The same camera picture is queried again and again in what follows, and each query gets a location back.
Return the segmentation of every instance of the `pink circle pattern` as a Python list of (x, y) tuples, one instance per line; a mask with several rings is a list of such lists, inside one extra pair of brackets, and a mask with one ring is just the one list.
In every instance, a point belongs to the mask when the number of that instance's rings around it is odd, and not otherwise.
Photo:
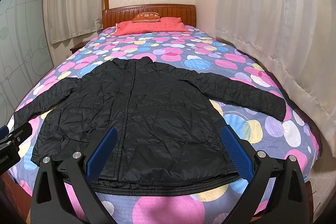
[(142, 196), (132, 213), (133, 224), (202, 224), (204, 218), (203, 203), (189, 196)]

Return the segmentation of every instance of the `wooden headboard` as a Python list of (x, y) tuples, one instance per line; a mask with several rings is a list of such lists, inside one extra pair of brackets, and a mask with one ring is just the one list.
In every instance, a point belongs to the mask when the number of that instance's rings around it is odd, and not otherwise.
[(180, 17), (184, 25), (196, 27), (195, 5), (188, 4), (145, 4), (103, 10), (103, 29), (116, 23), (132, 20), (137, 14), (156, 12), (161, 17)]

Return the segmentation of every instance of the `pillowcase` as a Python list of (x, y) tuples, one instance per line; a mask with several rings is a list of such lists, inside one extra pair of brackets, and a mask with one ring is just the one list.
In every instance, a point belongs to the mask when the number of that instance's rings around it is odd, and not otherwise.
[(180, 17), (162, 17), (158, 22), (124, 21), (116, 24), (113, 36), (150, 32), (187, 32)]
[(132, 22), (137, 23), (137, 22), (158, 22), (160, 21), (160, 15), (158, 13), (154, 12), (144, 12), (138, 14)]

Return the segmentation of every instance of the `mattress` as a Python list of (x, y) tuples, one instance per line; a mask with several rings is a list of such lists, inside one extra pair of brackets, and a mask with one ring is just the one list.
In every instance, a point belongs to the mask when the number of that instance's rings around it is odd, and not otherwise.
[[(115, 37), (114, 28), (104, 30), (84, 48), (70, 56), (56, 69), (47, 74), (23, 99), (18, 109), (31, 102), (65, 77), (82, 77), (92, 69), (113, 58), (140, 59), (169, 63), (175, 67), (212, 72), (241, 81), (262, 90), (284, 97), (278, 85), (251, 57), (234, 47), (216, 41), (199, 29), (186, 27), (187, 32), (160, 32)], [(211, 101), (240, 138), (248, 140), (255, 150), (264, 150), (271, 157), (285, 159), (295, 155), (306, 179), (319, 156), (319, 142), (315, 138), (304, 114), (287, 102), (284, 122), (250, 109)], [(32, 136), (20, 146), (21, 160), (8, 172), (28, 194), (32, 195), (38, 167), (30, 161), (43, 120), (48, 112), (30, 121)], [(8, 127), (14, 125), (14, 118)], [(116, 196), (97, 193), (106, 209), (118, 223), (221, 223), (234, 207), (247, 186), (239, 179), (228, 185), (176, 197)], [(257, 211), (265, 208), (274, 179), (270, 179)], [(66, 184), (76, 213), (85, 215)]]

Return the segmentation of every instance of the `orange cushion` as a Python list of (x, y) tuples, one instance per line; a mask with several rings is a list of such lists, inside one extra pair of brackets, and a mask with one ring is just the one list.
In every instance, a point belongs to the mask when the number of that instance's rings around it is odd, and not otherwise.
[(132, 22), (158, 22), (160, 21), (160, 15), (154, 12), (144, 12), (138, 14)]

